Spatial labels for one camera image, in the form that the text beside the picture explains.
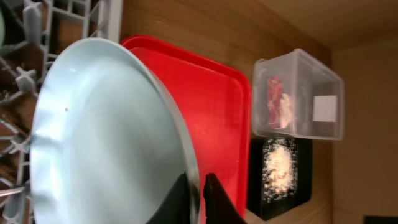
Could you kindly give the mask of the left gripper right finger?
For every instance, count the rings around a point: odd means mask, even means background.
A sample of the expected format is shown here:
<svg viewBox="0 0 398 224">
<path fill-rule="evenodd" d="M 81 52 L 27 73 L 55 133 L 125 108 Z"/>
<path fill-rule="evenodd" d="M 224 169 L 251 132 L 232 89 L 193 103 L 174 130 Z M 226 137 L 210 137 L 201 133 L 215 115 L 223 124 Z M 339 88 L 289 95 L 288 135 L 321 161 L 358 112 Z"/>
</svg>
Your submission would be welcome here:
<svg viewBox="0 0 398 224">
<path fill-rule="evenodd" d="M 203 197 L 206 224 L 246 224 L 230 201 L 216 174 L 206 175 Z"/>
</svg>

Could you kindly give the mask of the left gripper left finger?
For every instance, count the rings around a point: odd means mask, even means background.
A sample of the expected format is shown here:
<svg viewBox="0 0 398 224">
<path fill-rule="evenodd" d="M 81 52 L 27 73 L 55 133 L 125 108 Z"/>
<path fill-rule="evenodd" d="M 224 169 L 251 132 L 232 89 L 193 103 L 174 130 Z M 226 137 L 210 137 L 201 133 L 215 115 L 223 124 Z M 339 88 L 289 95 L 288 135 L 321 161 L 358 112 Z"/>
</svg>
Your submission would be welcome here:
<svg viewBox="0 0 398 224">
<path fill-rule="evenodd" d="M 189 224 L 190 192 L 186 174 L 181 174 L 147 224 Z"/>
</svg>

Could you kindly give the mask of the large light blue plate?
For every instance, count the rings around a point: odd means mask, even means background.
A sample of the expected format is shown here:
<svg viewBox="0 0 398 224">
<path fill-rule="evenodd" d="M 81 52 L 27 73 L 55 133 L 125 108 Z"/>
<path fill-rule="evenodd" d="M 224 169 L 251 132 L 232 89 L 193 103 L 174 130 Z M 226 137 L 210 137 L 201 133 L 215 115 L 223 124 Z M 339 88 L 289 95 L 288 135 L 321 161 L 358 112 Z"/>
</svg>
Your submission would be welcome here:
<svg viewBox="0 0 398 224">
<path fill-rule="evenodd" d="M 192 140 L 165 85 L 101 38 L 68 46 L 37 100 L 30 191 L 37 223 L 147 223 L 181 174 L 200 221 Z"/>
</svg>

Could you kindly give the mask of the white tissue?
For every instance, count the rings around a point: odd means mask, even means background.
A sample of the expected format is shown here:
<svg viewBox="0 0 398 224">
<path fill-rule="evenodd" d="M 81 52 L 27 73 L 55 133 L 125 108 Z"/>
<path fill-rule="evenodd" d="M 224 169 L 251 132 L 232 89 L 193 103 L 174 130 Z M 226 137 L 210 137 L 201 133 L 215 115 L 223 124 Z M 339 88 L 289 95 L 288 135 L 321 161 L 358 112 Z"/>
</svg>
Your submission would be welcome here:
<svg viewBox="0 0 398 224">
<path fill-rule="evenodd" d="M 292 99 L 283 93 L 280 99 L 280 127 L 286 128 L 292 122 Z"/>
</svg>

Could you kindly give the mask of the rice and food scraps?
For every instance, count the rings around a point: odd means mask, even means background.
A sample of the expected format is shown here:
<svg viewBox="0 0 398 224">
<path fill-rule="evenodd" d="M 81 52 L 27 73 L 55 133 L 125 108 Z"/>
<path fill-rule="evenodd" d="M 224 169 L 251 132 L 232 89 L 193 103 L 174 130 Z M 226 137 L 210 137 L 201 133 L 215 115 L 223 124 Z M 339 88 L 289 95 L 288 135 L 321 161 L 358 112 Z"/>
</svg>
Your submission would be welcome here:
<svg viewBox="0 0 398 224">
<path fill-rule="evenodd" d="M 269 138 L 263 145 L 262 193 L 267 203 L 285 199 L 297 191 L 298 149 L 294 139 Z"/>
</svg>

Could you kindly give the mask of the white plastic fork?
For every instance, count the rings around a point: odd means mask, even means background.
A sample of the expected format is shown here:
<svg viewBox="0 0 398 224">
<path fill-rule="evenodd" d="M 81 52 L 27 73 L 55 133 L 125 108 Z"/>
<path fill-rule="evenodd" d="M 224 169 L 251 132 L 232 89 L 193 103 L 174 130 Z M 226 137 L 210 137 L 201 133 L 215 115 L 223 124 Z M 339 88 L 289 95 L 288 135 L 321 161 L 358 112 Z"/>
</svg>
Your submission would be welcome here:
<svg viewBox="0 0 398 224">
<path fill-rule="evenodd" d="M 11 189 L 0 190 L 0 197 L 6 197 L 13 194 L 19 194 L 25 190 L 25 187 L 16 187 Z"/>
</svg>

